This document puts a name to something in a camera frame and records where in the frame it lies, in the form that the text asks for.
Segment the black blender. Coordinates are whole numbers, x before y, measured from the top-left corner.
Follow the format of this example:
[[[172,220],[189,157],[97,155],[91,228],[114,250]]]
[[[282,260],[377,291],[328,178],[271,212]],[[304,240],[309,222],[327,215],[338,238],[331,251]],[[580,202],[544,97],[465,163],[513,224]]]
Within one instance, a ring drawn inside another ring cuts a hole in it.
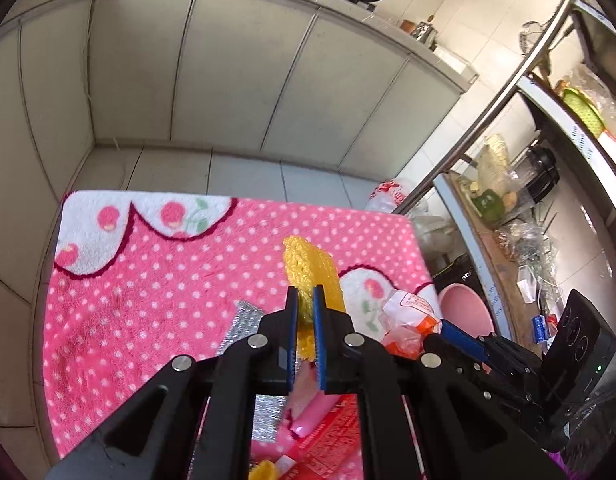
[[[512,169],[520,184],[521,198],[527,204],[539,204],[560,179],[554,153],[540,145],[529,146]]]

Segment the metal shelf rack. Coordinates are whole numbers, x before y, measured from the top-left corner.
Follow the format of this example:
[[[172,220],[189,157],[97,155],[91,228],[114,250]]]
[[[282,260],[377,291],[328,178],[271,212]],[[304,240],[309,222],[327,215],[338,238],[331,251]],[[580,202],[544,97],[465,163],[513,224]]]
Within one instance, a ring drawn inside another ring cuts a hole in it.
[[[415,200],[422,200],[438,174],[467,168],[490,133],[503,136],[514,158],[531,145],[553,148],[562,174],[553,192],[556,221],[548,230],[557,240],[557,283],[564,292],[585,294],[616,332],[616,167],[530,68],[554,46],[573,1],[559,1],[533,53],[488,103],[470,108],[470,123],[455,140],[430,136],[430,143],[439,146],[437,162],[418,150],[400,174],[413,182]]]

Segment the yellow sponge piece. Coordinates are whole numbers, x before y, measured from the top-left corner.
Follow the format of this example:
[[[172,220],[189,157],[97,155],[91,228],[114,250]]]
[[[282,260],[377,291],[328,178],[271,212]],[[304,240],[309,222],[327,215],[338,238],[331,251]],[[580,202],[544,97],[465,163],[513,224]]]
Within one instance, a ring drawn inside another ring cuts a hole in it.
[[[296,235],[286,237],[283,244],[287,281],[298,292],[298,356],[301,360],[313,362],[315,360],[314,289],[322,286],[326,307],[339,312],[346,312],[344,295],[330,254]]]

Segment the pink plastic bin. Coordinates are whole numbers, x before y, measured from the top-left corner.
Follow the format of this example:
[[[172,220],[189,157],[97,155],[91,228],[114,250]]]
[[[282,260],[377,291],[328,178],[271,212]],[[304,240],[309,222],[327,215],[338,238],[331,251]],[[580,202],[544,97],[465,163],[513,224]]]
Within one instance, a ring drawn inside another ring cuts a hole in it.
[[[445,320],[473,337],[494,332],[492,316],[486,304],[466,285],[448,285],[439,295],[440,311]]]

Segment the pink polka dot blanket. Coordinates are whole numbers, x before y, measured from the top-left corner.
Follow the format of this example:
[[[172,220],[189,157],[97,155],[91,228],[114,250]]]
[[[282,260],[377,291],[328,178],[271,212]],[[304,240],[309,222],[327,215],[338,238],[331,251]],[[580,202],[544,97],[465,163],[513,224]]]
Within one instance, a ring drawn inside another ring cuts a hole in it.
[[[397,290],[438,296],[407,219],[210,195],[79,191],[63,205],[46,291],[42,380],[69,453],[174,356],[222,351],[242,311],[283,307],[288,237],[327,252],[355,329],[381,338]]]

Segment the red carton box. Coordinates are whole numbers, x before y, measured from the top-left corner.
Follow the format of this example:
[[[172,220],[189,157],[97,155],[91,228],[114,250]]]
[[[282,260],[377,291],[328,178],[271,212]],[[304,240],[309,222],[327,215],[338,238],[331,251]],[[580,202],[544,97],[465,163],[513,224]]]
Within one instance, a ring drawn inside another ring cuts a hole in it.
[[[357,399],[341,396],[308,437],[284,455],[291,466],[281,479],[362,479],[361,436]]]

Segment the orange white wrapper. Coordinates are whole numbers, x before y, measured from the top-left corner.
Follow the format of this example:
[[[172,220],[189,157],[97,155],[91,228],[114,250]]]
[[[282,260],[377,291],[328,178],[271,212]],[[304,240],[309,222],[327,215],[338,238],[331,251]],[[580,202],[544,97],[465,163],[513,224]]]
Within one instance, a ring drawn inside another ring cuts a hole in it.
[[[394,356],[416,360],[424,352],[428,335],[441,333],[441,320],[423,297],[396,290],[379,315],[385,330],[381,344]]]

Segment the white rice sack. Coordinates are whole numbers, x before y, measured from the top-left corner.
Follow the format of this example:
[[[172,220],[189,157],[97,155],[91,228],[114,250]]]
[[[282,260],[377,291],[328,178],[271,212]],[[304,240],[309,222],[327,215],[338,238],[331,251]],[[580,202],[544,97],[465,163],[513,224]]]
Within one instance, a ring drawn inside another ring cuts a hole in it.
[[[413,191],[414,183],[407,178],[394,178],[379,183],[370,194],[364,209],[391,214]]]

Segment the small steel pot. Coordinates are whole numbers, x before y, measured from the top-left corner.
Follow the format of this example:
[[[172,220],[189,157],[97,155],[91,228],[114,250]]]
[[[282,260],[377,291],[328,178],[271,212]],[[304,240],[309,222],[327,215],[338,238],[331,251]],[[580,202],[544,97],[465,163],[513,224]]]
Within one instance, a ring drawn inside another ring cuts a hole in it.
[[[433,24],[434,18],[434,15],[429,15],[426,21],[418,22],[411,32],[411,36],[416,41],[430,50],[434,50],[438,35],[438,31]]]

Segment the kitchen counter cabinets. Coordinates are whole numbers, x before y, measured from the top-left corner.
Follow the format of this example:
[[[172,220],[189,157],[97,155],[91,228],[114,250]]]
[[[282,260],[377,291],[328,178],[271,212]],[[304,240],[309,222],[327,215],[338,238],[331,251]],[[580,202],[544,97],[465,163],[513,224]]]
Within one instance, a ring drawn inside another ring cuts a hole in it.
[[[0,284],[34,298],[95,145],[397,174],[469,87],[346,0],[14,0],[0,22]]]

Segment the green bell pepper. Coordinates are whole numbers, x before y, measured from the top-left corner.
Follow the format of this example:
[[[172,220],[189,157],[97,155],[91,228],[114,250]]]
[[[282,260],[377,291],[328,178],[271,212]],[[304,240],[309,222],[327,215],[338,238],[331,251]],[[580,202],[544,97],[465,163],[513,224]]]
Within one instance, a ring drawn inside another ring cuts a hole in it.
[[[497,226],[504,219],[506,211],[502,197],[491,188],[472,199],[481,220],[488,226]]]

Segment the yellow plastic scrubber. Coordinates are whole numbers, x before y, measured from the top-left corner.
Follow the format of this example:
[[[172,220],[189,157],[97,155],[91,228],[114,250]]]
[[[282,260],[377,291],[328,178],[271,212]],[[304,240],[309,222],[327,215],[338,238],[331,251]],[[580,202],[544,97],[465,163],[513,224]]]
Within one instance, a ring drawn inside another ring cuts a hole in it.
[[[275,463],[269,460],[263,460],[257,464],[248,474],[248,480],[277,480],[280,473],[277,470]]]

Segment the pink plastic tube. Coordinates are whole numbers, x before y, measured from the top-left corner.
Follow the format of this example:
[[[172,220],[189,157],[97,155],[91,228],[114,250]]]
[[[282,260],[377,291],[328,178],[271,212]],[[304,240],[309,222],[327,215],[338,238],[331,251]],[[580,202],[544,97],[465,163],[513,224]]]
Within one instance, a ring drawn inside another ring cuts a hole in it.
[[[296,439],[308,437],[335,408],[340,396],[324,393],[317,383],[317,367],[302,361],[286,404],[286,427]]]

